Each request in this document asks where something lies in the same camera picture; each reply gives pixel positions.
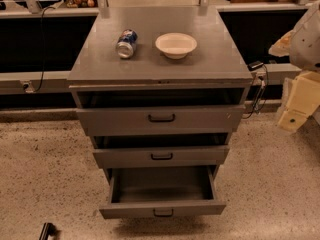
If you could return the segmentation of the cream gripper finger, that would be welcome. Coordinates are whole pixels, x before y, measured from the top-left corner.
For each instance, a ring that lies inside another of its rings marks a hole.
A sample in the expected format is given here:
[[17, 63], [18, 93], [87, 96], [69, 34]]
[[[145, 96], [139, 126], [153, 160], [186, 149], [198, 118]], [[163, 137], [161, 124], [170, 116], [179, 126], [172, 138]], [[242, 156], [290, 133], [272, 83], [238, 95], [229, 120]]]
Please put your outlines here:
[[307, 121], [307, 117], [305, 115], [296, 113], [295, 111], [285, 110], [280, 114], [277, 122], [277, 126], [282, 130], [294, 133], [306, 121]]

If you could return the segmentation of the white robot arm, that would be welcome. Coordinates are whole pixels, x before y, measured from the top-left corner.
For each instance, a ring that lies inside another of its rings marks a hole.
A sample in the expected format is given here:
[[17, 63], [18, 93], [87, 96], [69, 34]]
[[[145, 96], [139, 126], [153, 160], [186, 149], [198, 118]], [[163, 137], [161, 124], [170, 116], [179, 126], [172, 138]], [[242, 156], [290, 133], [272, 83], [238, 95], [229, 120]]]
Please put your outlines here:
[[320, 2], [314, 2], [268, 53], [289, 56], [290, 63], [301, 69], [298, 76], [284, 82], [277, 119], [280, 129], [296, 132], [320, 106]]

